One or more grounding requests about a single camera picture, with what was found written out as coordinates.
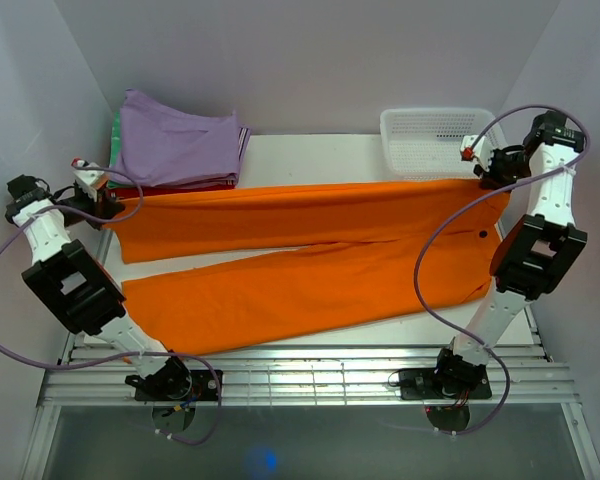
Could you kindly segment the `red folded trousers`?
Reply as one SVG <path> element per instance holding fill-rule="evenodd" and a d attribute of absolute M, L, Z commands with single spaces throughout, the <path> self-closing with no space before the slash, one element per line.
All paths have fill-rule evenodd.
<path fill-rule="evenodd" d="M 201 182 L 190 185 L 179 185 L 179 186 L 160 186 L 160 187 L 149 187 L 142 186 L 142 192 L 144 196 L 160 196 L 170 195 L 179 193 L 190 193 L 190 192 L 204 192 L 204 191 L 218 191 L 218 190 L 232 190 L 235 188 L 235 184 L 231 182 Z M 118 184 L 115 182 L 108 183 L 108 189 L 112 195 L 115 195 L 119 199 L 137 198 L 139 196 L 138 189 L 133 185 Z"/>

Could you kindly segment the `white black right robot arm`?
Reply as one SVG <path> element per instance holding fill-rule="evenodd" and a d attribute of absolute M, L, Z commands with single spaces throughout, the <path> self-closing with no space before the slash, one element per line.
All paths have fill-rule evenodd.
<path fill-rule="evenodd" d="M 587 235 L 576 226 L 571 199 L 571 167 L 586 146 L 583 132 L 568 127 L 563 112 L 537 115 L 519 145 L 498 149 L 487 140 L 467 137 L 462 158 L 473 160 L 481 188 L 496 190 L 537 178 L 528 209 L 501 241 L 492 258 L 488 293 L 465 332 L 443 348 L 431 384 L 443 397 L 469 398 L 486 387 L 488 348 L 529 304 L 551 293 L 584 249 Z"/>

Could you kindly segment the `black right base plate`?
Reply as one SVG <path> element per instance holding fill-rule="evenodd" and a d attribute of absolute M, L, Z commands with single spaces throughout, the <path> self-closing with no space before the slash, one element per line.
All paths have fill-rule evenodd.
<path fill-rule="evenodd" d="M 487 377 L 477 383 L 438 373 L 435 368 L 406 368 L 397 371 L 402 400 L 487 400 L 492 390 Z"/>

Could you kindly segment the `purple folded trousers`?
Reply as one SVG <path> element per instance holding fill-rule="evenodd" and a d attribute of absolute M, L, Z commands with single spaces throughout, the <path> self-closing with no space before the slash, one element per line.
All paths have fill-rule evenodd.
<path fill-rule="evenodd" d="M 118 112 L 118 184 L 194 189 L 238 183 L 251 130 L 235 113 L 187 114 L 128 89 Z"/>

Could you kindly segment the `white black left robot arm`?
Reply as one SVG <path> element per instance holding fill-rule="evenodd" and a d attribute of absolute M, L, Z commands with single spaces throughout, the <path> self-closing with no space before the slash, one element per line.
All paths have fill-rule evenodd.
<path fill-rule="evenodd" d="M 24 229 L 32 252 L 32 266 L 22 274 L 25 284 L 71 333 L 98 338 L 119 352 L 136 351 L 130 359 L 136 373 L 126 384 L 151 400 L 188 399 L 193 379 L 182 360 L 168 356 L 161 342 L 131 319 L 118 285 L 80 241 L 70 238 L 67 228 L 83 220 L 82 212 L 110 220 L 124 211 L 102 173 L 75 176 L 73 195 L 65 199 L 34 176 L 7 183 L 6 220 Z"/>

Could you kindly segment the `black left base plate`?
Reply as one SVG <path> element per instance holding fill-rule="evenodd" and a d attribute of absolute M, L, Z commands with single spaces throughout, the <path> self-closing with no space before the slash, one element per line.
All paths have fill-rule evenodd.
<path fill-rule="evenodd" d="M 150 375 L 142 379 L 138 375 L 129 375 L 125 383 L 134 389 L 133 399 L 141 402 L 213 402 L 219 398 L 224 371 L 216 370 L 215 376 L 208 370 L 193 369 L 187 374 L 178 373 L 167 378 Z"/>

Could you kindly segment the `orange trousers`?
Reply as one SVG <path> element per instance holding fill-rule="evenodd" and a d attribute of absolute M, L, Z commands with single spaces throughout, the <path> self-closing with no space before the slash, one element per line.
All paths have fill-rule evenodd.
<path fill-rule="evenodd" d="M 132 319 L 211 354 L 482 298 L 509 197 L 474 180 L 247 188 L 128 200 L 127 264 L 242 258 L 126 280 Z"/>

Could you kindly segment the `green folded trousers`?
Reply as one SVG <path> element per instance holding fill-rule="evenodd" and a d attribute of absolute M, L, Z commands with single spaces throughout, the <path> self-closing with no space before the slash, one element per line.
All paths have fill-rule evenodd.
<path fill-rule="evenodd" d="M 111 137 L 110 137 L 110 158 L 109 167 L 113 168 L 116 166 L 119 155 L 121 153 L 121 118 L 120 112 L 116 112 L 114 115 Z"/>

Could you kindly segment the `aluminium frame rail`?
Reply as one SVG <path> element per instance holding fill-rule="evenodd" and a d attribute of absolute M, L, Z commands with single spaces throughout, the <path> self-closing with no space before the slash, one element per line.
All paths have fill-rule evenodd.
<path fill-rule="evenodd" d="M 600 479 L 569 367 L 546 352 L 523 310 L 490 365 L 493 395 L 470 404 L 477 431 L 435 431 L 396 372 L 433 365 L 451 330 L 425 314 L 213 355 L 220 405 L 193 422 L 134 400 L 128 367 L 86 336 L 68 339 L 71 372 L 45 376 L 25 479 Z"/>

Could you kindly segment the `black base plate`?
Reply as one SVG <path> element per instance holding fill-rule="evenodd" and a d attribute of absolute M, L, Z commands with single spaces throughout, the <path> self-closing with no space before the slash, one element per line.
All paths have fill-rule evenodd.
<path fill-rule="evenodd" d="M 435 368 L 406 368 L 397 371 L 402 400 L 487 400 L 492 390 L 487 377 L 477 383 L 438 373 Z"/>
<path fill-rule="evenodd" d="M 142 379 L 138 375 L 129 375 L 125 383 L 134 389 L 133 399 L 141 402 L 213 402 L 219 398 L 224 371 L 216 370 L 215 376 L 208 370 L 193 369 L 187 374 L 178 373 L 167 378 L 150 375 Z"/>

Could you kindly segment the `white plastic basket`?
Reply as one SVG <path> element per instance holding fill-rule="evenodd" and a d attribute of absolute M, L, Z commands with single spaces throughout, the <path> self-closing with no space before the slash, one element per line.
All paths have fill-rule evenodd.
<path fill-rule="evenodd" d="M 474 179 L 463 148 L 494 119 L 480 108 L 410 107 L 380 114 L 380 134 L 388 170 L 407 181 Z"/>

